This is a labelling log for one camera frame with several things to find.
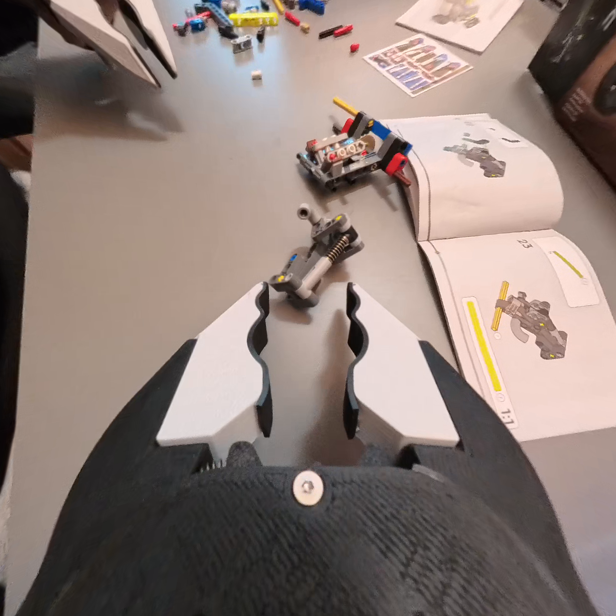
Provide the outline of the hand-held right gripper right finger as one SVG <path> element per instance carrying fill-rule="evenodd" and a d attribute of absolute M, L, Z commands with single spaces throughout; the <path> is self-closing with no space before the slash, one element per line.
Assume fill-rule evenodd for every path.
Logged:
<path fill-rule="evenodd" d="M 358 284 L 346 287 L 343 426 L 349 440 L 399 454 L 409 446 L 454 449 L 460 442 L 421 341 Z"/>

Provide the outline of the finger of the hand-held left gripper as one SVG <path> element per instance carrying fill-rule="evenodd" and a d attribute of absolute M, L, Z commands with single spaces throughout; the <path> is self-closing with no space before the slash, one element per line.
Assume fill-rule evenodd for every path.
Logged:
<path fill-rule="evenodd" d="M 59 24 L 104 61 L 124 68 L 154 88 L 161 87 L 134 43 L 114 24 L 118 13 L 123 17 L 119 1 L 49 1 L 48 5 Z M 139 35 L 139 41 L 145 47 L 134 26 L 133 32 Z"/>
<path fill-rule="evenodd" d="M 154 1 L 119 1 L 123 17 L 139 32 L 145 47 L 150 49 L 172 79 L 177 78 L 177 66 L 165 28 Z"/>

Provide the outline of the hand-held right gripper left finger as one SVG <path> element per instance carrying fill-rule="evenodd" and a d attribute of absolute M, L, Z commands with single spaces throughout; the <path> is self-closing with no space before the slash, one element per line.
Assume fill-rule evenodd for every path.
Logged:
<path fill-rule="evenodd" d="M 227 458 L 237 442 L 269 438 L 273 401 L 268 343 L 269 286 L 254 285 L 195 338 L 157 434 L 162 447 L 205 444 Z"/>

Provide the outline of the grey lego suspension assembly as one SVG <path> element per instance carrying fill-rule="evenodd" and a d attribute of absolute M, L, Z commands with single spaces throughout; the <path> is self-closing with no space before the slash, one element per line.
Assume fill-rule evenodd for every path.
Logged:
<path fill-rule="evenodd" d="M 325 274 L 335 264 L 361 251 L 364 243 L 347 214 L 327 218 L 319 208 L 302 204 L 297 216 L 311 224 L 311 245 L 296 251 L 268 284 L 285 293 L 295 306 L 310 308 L 319 303 L 315 289 Z"/>

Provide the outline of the pile of loose lego pieces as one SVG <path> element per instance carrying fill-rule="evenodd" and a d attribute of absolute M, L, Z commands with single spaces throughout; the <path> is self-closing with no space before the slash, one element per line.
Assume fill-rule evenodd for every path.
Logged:
<path fill-rule="evenodd" d="M 172 29 L 178 37 L 186 37 L 205 31 L 212 22 L 220 37 L 231 42 L 237 55 L 252 51 L 253 41 L 262 47 L 268 30 L 277 27 L 280 18 L 304 35 L 310 34 L 310 24 L 302 21 L 294 10 L 322 16 L 326 6 L 326 1 L 259 1 L 241 10 L 240 1 L 198 1 L 192 10 L 185 10 L 185 19 L 172 24 Z"/>

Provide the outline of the lego chassis assembly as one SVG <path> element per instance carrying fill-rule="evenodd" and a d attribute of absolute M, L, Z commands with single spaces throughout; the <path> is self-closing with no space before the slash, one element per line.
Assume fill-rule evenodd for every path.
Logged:
<path fill-rule="evenodd" d="M 352 115 L 334 135 L 306 143 L 297 153 L 299 164 L 325 188 L 336 190 L 342 182 L 382 171 L 410 187 L 406 176 L 412 144 L 365 112 Z"/>

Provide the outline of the lego set box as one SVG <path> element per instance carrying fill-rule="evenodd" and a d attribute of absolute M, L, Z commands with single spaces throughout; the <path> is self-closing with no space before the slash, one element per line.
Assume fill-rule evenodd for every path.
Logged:
<path fill-rule="evenodd" d="M 528 70 L 556 121 L 615 188 L 615 1 L 568 1 Z"/>

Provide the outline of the open instruction booklet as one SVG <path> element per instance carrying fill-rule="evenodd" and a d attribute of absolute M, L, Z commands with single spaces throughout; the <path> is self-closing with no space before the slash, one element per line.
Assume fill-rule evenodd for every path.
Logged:
<path fill-rule="evenodd" d="M 555 230 L 547 154 L 487 113 L 383 120 L 404 172 L 458 366 L 519 442 L 615 427 L 615 320 Z"/>

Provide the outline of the sticker sheet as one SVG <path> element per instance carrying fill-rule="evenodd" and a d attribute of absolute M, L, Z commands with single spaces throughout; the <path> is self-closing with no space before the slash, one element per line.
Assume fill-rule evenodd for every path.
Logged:
<path fill-rule="evenodd" d="M 364 56 L 366 63 L 411 97 L 470 72 L 473 66 L 444 45 L 416 34 Z"/>

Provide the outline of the closed instruction booklet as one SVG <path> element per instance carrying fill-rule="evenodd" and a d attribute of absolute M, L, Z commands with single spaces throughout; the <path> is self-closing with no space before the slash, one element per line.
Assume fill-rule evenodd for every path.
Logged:
<path fill-rule="evenodd" d="M 523 1 L 416 1 L 396 24 L 481 54 L 522 4 Z"/>

